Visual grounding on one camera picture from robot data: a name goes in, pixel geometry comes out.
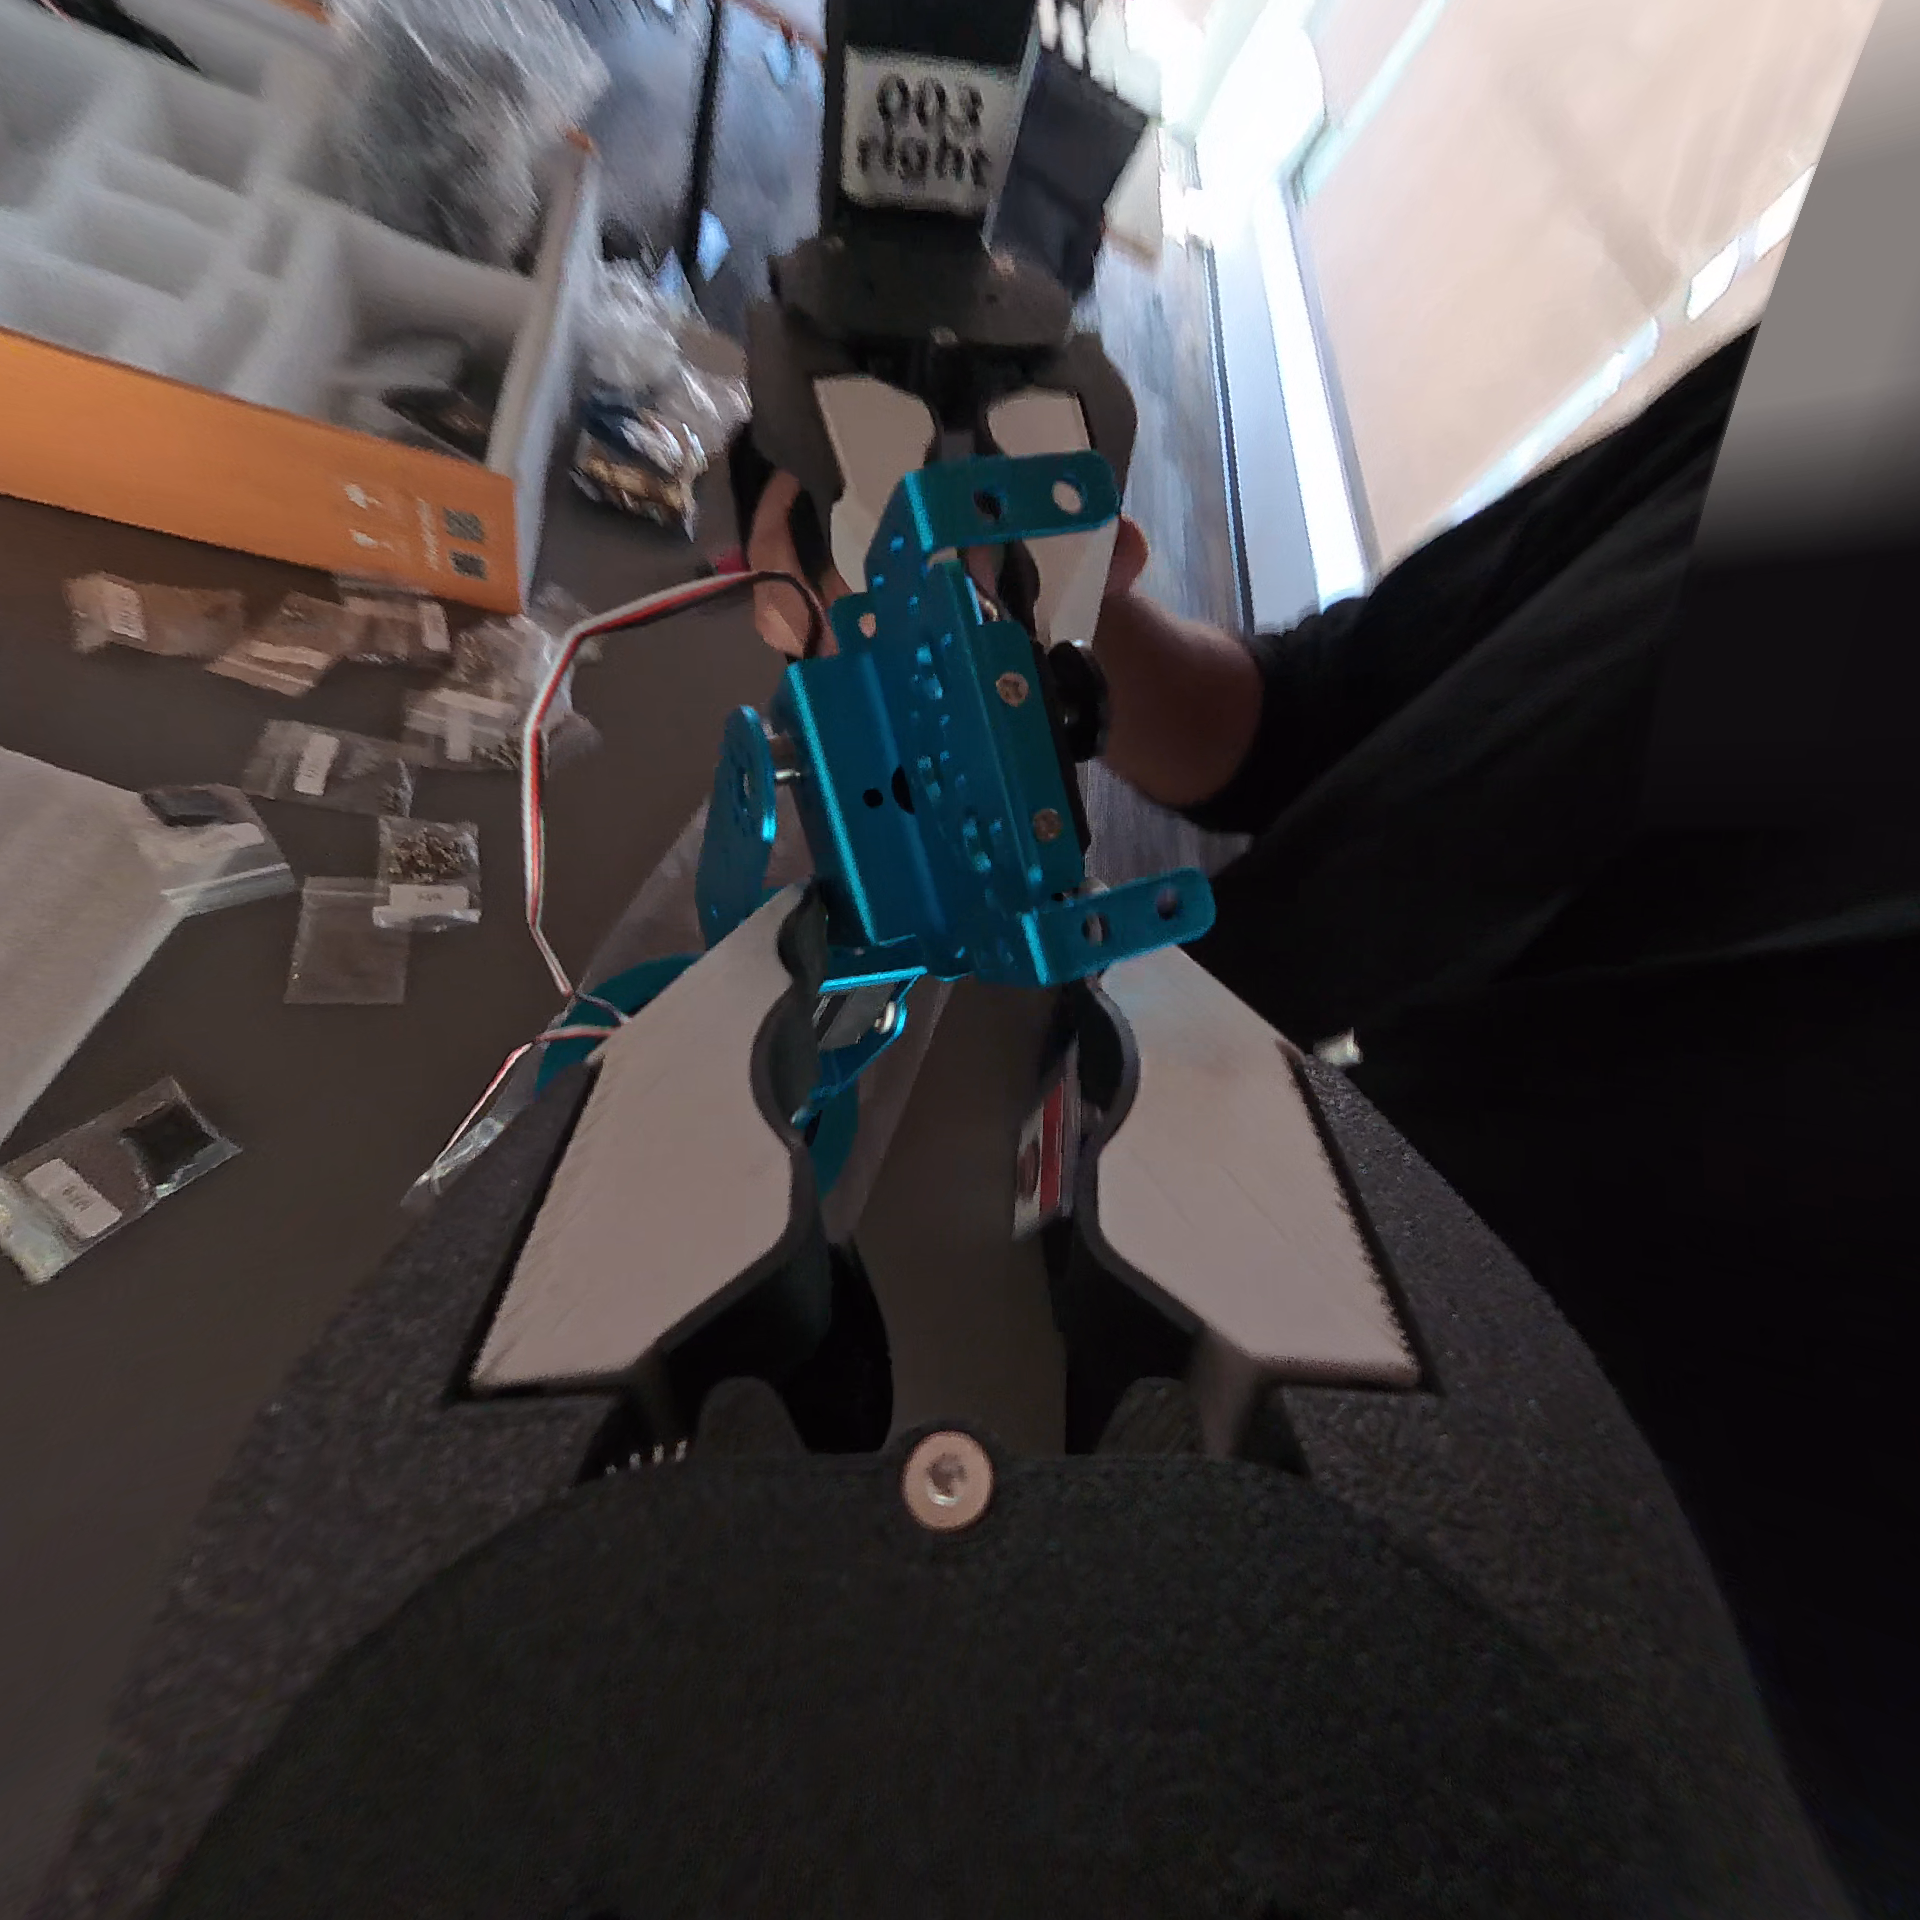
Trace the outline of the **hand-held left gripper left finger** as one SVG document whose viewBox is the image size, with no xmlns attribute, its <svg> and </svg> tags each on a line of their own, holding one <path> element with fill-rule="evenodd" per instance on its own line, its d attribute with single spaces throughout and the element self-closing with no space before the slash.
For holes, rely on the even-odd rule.
<svg viewBox="0 0 1920 1920">
<path fill-rule="evenodd" d="M 756 1379 L 819 1450 L 887 1437 L 873 1283 L 803 1136 L 825 974 L 822 891 L 788 885 L 593 1050 L 472 1400 L 603 1400 L 632 1450 L 689 1450 L 713 1392 Z"/>
</svg>

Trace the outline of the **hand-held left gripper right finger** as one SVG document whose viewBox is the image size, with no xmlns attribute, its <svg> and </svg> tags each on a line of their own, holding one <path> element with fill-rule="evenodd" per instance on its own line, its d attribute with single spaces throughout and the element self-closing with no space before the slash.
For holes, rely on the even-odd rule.
<svg viewBox="0 0 1920 1920">
<path fill-rule="evenodd" d="M 1307 1083 L 1305 1055 L 1200 967 L 1116 967 L 1063 994 L 1076 1106 L 1048 1227 L 1063 1439 L 1118 1439 L 1171 1382 L 1214 1457 L 1293 1467 L 1280 1392 L 1408 1394 L 1423 1351 Z"/>
</svg>

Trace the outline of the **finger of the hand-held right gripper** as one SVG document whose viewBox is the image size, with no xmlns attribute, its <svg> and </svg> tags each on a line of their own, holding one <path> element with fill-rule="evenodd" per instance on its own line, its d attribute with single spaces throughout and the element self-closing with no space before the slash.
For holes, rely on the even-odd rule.
<svg viewBox="0 0 1920 1920">
<path fill-rule="evenodd" d="M 829 374 L 814 400 L 831 449 L 833 496 L 822 513 L 831 570 L 867 586 L 867 558 L 904 475 L 924 467 L 940 438 L 925 401 L 875 374 Z"/>
<path fill-rule="evenodd" d="M 1016 391 L 988 410 L 989 438 L 1005 457 L 1091 449 L 1079 397 L 1067 391 Z M 1008 546 L 1004 593 L 1020 602 L 1041 646 L 1087 648 L 1111 575 L 1118 519 Z"/>
</svg>

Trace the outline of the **blue servo bracket assembly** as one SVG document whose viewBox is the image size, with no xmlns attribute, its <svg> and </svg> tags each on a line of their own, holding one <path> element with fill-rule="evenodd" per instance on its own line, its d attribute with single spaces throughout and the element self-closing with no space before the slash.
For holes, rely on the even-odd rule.
<svg viewBox="0 0 1920 1920">
<path fill-rule="evenodd" d="M 828 992 L 920 976 L 1052 990 L 1212 929 L 1193 869 L 1087 891 L 1048 662 L 966 568 L 974 549 L 1091 534 L 1118 506 L 1113 467 L 1084 448 L 934 463 L 887 501 L 863 592 L 829 610 L 833 654 L 791 664 L 775 697 Z"/>
</svg>

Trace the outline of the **person's right forearm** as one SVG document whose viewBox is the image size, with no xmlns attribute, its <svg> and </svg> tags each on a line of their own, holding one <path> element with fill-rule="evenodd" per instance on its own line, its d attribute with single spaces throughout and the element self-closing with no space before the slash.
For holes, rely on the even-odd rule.
<svg viewBox="0 0 1920 1920">
<path fill-rule="evenodd" d="M 1200 823 L 1255 744 L 1262 677 L 1241 634 L 1152 598 L 1145 562 L 1140 526 L 1118 515 L 1091 642 L 1109 701 L 1102 758 L 1143 799 Z"/>
</svg>

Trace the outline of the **dark grey desk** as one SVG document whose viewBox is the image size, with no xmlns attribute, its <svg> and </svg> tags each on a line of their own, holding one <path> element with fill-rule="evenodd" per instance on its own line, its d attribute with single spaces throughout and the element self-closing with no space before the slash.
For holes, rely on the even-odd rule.
<svg viewBox="0 0 1920 1920">
<path fill-rule="evenodd" d="M 305 703 L 109 648 L 78 655 L 64 579 L 240 586 L 318 574 L 4 497 L 4 749 L 140 787 L 236 782 L 272 713 L 397 731 L 399 678 L 349 667 Z M 614 639 L 577 677 L 593 751 L 551 777 L 544 928 L 567 976 L 629 963 L 617 915 L 708 797 L 731 709 L 780 659 L 727 600 Z M 425 782 L 481 825 L 479 929 L 430 938 L 407 998 L 280 1003 L 296 901 L 182 923 L 12 1138 L 15 1152 L 163 1075 L 238 1139 L 227 1167 L 46 1286 L 4 1264 L 4 1914 L 28 1914 L 104 1741 L 117 1681 L 191 1519 L 254 1415 L 399 1229 L 399 1199 L 502 1058 L 560 1003 L 526 938 L 512 782 Z M 1044 1003 L 974 982 L 933 1027 L 855 1229 L 896 1362 L 896 1425 L 982 1417 L 1055 1448 L 1065 1362 L 1039 1247 L 1005 1239 L 1013 1147 Z"/>
</svg>

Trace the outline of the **person's right hand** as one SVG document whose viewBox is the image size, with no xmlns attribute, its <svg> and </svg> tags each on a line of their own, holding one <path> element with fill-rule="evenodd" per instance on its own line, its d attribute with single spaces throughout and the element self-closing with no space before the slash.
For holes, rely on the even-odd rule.
<svg viewBox="0 0 1920 1920">
<path fill-rule="evenodd" d="M 831 648 L 825 608 L 847 586 L 831 565 L 825 523 L 803 481 L 771 467 L 758 483 L 743 560 L 756 574 L 752 590 L 756 633 L 788 657 Z"/>
</svg>

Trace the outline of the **red printed card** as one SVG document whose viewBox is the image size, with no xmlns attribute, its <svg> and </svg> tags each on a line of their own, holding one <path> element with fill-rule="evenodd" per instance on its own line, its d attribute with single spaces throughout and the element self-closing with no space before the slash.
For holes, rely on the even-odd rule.
<svg viewBox="0 0 1920 1920">
<path fill-rule="evenodd" d="M 1055 1047 L 1041 1067 L 1015 1147 L 1013 1235 L 1030 1240 L 1071 1215 L 1084 1143 L 1079 1042 Z"/>
</svg>

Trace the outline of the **crumpled clear plastic wrap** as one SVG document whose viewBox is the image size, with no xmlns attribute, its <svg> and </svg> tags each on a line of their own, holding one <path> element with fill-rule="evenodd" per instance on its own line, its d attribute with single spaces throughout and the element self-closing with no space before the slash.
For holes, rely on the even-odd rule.
<svg viewBox="0 0 1920 1920">
<path fill-rule="evenodd" d="M 711 461 L 747 423 L 745 352 L 713 330 L 684 278 L 631 256 L 596 265 L 583 307 L 583 394 L 649 415 Z"/>
</svg>

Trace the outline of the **clear bag with black part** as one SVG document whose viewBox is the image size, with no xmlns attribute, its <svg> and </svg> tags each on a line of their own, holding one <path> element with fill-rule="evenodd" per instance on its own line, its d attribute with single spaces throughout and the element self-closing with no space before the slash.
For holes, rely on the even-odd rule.
<svg viewBox="0 0 1920 1920">
<path fill-rule="evenodd" d="M 30 1286 L 240 1157 L 173 1075 L 3 1166 L 3 1257 Z"/>
<path fill-rule="evenodd" d="M 227 783 L 140 791 L 135 842 L 180 920 L 292 895 L 299 886 L 251 799 Z"/>
</svg>

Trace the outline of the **group of small parts bags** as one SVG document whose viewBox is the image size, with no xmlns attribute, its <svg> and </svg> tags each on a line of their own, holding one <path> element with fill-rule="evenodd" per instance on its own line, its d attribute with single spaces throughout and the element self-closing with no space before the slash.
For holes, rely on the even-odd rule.
<svg viewBox="0 0 1920 1920">
<path fill-rule="evenodd" d="M 452 631 L 443 606 L 421 592 L 337 582 L 331 598 L 289 592 L 249 621 L 240 592 L 91 570 L 64 584 L 64 602 L 78 654 L 172 657 L 284 701 L 349 664 L 423 673 L 399 699 L 397 738 L 272 718 L 229 783 L 256 813 L 263 801 L 320 809 L 371 830 L 371 874 L 318 874 L 296 886 L 285 1003 L 397 1006 L 419 938 L 479 926 L 479 827 L 416 813 L 416 787 L 430 775 L 520 767 L 520 729 L 572 613 L 565 598 Z"/>
</svg>

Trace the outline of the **white foam sheet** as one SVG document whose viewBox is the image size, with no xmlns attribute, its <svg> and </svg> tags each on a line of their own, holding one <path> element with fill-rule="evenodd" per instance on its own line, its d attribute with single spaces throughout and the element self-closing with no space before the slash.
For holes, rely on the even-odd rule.
<svg viewBox="0 0 1920 1920">
<path fill-rule="evenodd" d="M 168 938 L 140 795 L 3 751 L 3 1134 Z"/>
</svg>

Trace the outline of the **orange and white cardboard box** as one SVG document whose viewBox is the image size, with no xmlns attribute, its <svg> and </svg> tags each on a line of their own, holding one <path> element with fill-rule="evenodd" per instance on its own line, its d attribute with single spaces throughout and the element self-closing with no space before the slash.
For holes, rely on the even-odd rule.
<svg viewBox="0 0 1920 1920">
<path fill-rule="evenodd" d="M 3 358 L 4 496 L 494 613 L 534 584 L 573 378 L 545 457 L 494 470 L 9 329 Z"/>
</svg>

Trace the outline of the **white foam box insert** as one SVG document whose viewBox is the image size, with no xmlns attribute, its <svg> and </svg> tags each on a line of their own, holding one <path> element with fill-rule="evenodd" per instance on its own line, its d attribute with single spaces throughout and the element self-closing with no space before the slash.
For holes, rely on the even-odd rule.
<svg viewBox="0 0 1920 1920">
<path fill-rule="evenodd" d="M 536 5 L 3 5 L 3 321 L 513 472 L 567 408 L 589 147 Z"/>
</svg>

